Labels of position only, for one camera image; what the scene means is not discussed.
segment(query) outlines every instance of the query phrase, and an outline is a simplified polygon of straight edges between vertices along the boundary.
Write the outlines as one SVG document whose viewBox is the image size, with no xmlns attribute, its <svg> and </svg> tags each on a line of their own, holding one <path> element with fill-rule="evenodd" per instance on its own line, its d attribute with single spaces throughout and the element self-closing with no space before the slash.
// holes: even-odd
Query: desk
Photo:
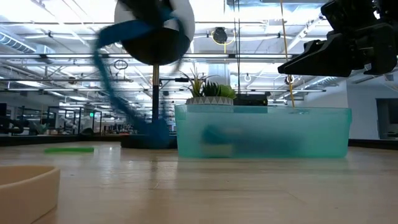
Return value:
<svg viewBox="0 0 398 224">
<path fill-rule="evenodd" d="M 35 224 L 398 223 L 398 152 L 351 148 L 346 159 L 179 159 L 174 150 L 44 154 L 0 148 L 2 164 L 61 168 L 58 208 Z"/>
</svg>

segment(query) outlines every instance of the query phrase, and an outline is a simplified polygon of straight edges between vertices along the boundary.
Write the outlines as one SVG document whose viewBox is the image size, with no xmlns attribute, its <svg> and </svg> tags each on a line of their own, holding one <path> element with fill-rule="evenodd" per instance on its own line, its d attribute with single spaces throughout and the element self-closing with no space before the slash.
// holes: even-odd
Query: plastic storage bin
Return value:
<svg viewBox="0 0 398 224">
<path fill-rule="evenodd" d="M 200 158 L 341 158 L 351 110 L 261 106 L 175 107 L 178 154 Z"/>
</svg>

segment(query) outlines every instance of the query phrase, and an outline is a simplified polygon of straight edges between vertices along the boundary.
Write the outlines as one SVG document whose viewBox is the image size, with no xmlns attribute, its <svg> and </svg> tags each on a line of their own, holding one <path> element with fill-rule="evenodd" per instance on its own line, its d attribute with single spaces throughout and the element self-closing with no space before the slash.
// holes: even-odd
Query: potted succulent plant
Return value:
<svg viewBox="0 0 398 224">
<path fill-rule="evenodd" d="M 187 100 L 187 105 L 233 105 L 235 99 L 235 91 L 229 85 L 219 85 L 217 83 L 207 82 L 206 79 L 212 76 L 201 76 L 193 72 L 193 80 L 190 77 L 180 72 L 185 77 L 189 78 L 191 86 L 187 87 L 191 93 L 192 98 Z"/>
</svg>

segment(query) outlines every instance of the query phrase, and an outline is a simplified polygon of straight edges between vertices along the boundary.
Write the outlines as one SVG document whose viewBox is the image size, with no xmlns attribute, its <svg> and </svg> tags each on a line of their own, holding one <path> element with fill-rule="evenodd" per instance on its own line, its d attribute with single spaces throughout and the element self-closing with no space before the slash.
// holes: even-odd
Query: white circular object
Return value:
<svg viewBox="0 0 398 224">
<path fill-rule="evenodd" d="M 250 81 L 251 81 L 251 76 L 250 76 L 250 75 L 246 75 L 246 76 L 244 77 L 244 81 L 250 82 Z"/>
<path fill-rule="evenodd" d="M 172 15 L 178 17 L 184 25 L 185 35 L 192 41 L 195 34 L 195 16 L 189 0 L 170 0 L 172 7 L 175 9 Z M 126 21 L 133 21 L 136 18 L 131 11 L 126 9 L 120 1 L 116 4 L 114 12 L 114 23 L 118 24 Z M 175 20 L 169 20 L 164 23 L 164 27 L 178 30 L 178 24 Z"/>
</svg>

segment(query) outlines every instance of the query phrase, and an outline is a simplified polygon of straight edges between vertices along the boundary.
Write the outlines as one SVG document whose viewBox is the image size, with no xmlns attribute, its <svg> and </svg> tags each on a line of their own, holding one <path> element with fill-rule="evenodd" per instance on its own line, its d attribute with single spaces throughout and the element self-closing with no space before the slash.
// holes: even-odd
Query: black pole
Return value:
<svg viewBox="0 0 398 224">
<path fill-rule="evenodd" d="M 159 119 L 159 65 L 154 65 L 152 93 L 152 122 Z"/>
<path fill-rule="evenodd" d="M 75 123 L 76 123 L 76 111 L 73 112 L 73 125 L 75 125 Z"/>
<path fill-rule="evenodd" d="M 79 123 L 77 127 L 77 134 L 80 134 L 81 108 L 79 108 Z"/>
<path fill-rule="evenodd" d="M 94 132 L 94 122 L 95 122 L 95 110 L 93 111 L 93 132 Z"/>
<path fill-rule="evenodd" d="M 102 131 L 102 111 L 99 114 L 99 135 L 101 135 Z"/>
<path fill-rule="evenodd" d="M 21 121 L 23 121 L 24 120 L 24 113 L 25 113 L 25 106 L 22 106 L 21 110 L 22 110 L 22 112 L 21 112 Z"/>
<path fill-rule="evenodd" d="M 67 110 L 65 109 L 65 120 L 63 122 L 63 131 L 67 130 Z"/>
<path fill-rule="evenodd" d="M 50 106 L 47 108 L 47 122 L 49 122 L 50 119 Z"/>
</svg>

